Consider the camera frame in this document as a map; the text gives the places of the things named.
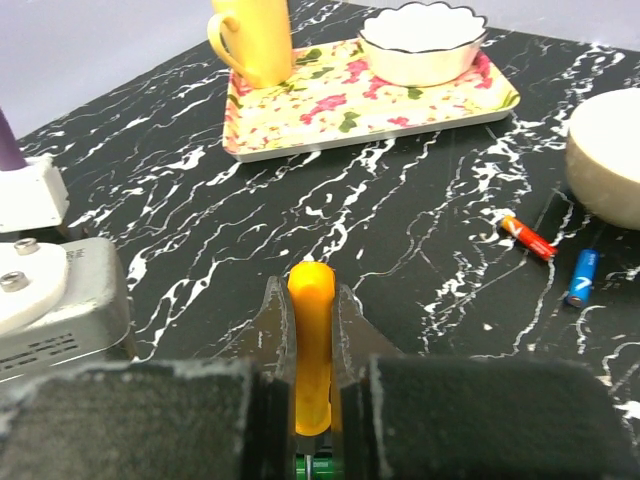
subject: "white wall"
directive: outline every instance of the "white wall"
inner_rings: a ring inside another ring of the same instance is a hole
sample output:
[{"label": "white wall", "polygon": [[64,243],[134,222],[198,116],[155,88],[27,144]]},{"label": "white wall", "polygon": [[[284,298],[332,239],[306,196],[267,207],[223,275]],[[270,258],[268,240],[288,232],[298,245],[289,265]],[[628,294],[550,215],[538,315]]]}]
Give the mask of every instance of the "white wall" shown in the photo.
[{"label": "white wall", "polygon": [[[640,50],[640,0],[451,3],[496,27]],[[209,0],[0,0],[0,105],[25,135],[204,41],[210,14]]]}]

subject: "floral tray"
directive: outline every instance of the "floral tray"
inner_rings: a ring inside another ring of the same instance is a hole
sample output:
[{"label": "floral tray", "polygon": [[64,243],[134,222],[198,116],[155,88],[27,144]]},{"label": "floral tray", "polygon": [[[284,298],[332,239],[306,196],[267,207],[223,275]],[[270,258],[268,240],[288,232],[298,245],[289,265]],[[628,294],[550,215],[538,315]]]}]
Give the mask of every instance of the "floral tray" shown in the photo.
[{"label": "floral tray", "polygon": [[357,39],[298,49],[292,77],[254,90],[231,74],[223,147],[240,162],[493,122],[520,95],[482,52],[457,79],[428,88],[374,76]]}]

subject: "yellow-orange cylinder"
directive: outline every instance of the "yellow-orange cylinder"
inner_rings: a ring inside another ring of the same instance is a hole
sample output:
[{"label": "yellow-orange cylinder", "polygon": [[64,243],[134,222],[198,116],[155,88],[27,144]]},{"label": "yellow-orange cylinder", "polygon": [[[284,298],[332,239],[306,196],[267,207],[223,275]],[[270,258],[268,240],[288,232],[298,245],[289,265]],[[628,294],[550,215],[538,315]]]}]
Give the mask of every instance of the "yellow-orange cylinder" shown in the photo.
[{"label": "yellow-orange cylinder", "polygon": [[331,308],[335,275],[324,263],[291,270],[289,293],[296,317],[296,432],[314,436],[331,425]]}]

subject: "marble surface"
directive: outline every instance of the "marble surface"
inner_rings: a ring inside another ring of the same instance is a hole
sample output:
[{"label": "marble surface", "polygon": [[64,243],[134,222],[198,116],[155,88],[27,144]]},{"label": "marble surface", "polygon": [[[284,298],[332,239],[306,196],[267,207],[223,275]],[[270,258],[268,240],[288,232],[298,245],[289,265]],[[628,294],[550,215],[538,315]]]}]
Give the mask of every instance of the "marble surface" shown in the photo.
[{"label": "marble surface", "polygon": [[[302,46],[352,38],[367,10],[291,14]],[[240,165],[221,147],[229,72],[202,44],[22,143],[62,167],[70,222],[118,245],[143,361],[215,355],[270,275],[316,259],[405,352],[583,362],[640,431],[640,233],[585,212],[563,160],[572,109],[640,85],[640,54],[504,31],[485,51],[523,97],[494,124]],[[499,231],[507,212],[557,258]],[[588,247],[602,258],[577,310],[562,298]]]}]

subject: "purple handle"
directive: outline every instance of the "purple handle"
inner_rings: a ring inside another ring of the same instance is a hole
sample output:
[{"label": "purple handle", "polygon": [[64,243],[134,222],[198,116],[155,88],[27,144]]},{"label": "purple handle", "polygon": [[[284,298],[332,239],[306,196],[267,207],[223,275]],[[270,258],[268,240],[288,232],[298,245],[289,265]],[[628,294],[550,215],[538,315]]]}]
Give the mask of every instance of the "purple handle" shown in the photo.
[{"label": "purple handle", "polygon": [[0,108],[0,171],[20,170],[26,166],[16,137]]}]

